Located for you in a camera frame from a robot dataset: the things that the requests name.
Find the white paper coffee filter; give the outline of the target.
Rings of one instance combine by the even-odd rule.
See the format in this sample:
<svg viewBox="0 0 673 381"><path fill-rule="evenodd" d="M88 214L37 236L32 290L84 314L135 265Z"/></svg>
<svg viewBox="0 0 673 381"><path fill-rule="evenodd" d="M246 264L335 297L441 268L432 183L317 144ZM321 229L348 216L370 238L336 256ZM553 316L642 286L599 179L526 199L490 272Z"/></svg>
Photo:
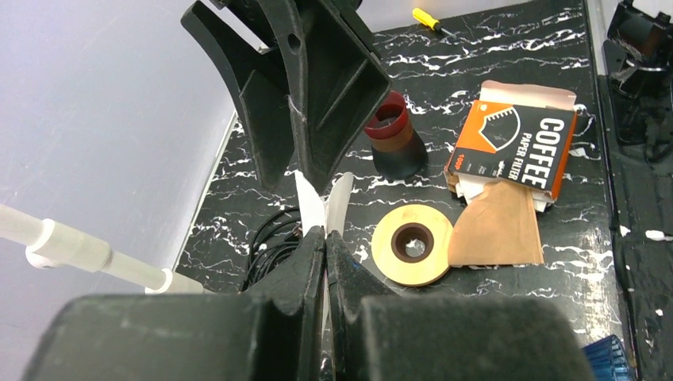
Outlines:
<svg viewBox="0 0 673 381"><path fill-rule="evenodd" d="M327 198L322 198L301 171L294 172L303 236L314 226L322 227L325 235L332 231L344 235L353 179L351 172L345 172L333 184Z"/></svg>

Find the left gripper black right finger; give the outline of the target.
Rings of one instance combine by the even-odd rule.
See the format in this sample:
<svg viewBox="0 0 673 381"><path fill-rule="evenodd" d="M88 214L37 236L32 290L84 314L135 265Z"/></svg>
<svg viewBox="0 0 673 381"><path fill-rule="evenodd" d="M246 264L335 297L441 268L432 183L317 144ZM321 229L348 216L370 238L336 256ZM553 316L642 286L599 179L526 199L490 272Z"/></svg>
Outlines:
<svg viewBox="0 0 673 381"><path fill-rule="evenodd" d="M569 321L536 298L401 296L325 242L338 380L592 380Z"/></svg>

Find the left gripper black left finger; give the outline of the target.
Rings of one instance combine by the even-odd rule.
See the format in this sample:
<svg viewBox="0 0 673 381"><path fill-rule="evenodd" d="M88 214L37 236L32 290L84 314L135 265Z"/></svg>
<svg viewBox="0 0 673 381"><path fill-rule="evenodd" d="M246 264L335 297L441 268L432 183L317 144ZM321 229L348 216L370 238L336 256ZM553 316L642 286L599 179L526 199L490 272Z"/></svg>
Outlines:
<svg viewBox="0 0 673 381"><path fill-rule="evenodd" d="M325 233L240 294L94 295L69 302L26 380L315 380Z"/></svg>

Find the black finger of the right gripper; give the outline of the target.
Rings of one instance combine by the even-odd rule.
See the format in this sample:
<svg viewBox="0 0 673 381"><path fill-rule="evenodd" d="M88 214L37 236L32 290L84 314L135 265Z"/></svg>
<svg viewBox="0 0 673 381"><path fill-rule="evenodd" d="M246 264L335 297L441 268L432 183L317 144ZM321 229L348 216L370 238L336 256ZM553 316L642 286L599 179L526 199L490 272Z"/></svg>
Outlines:
<svg viewBox="0 0 673 381"><path fill-rule="evenodd" d="M390 93L359 1L262 1L287 76L298 166L318 192Z"/></svg>
<svg viewBox="0 0 673 381"><path fill-rule="evenodd" d="M196 1L181 18L183 28L210 58L225 82L263 188L274 190L294 152L285 72L279 52L256 51L206 4Z"/></svg>

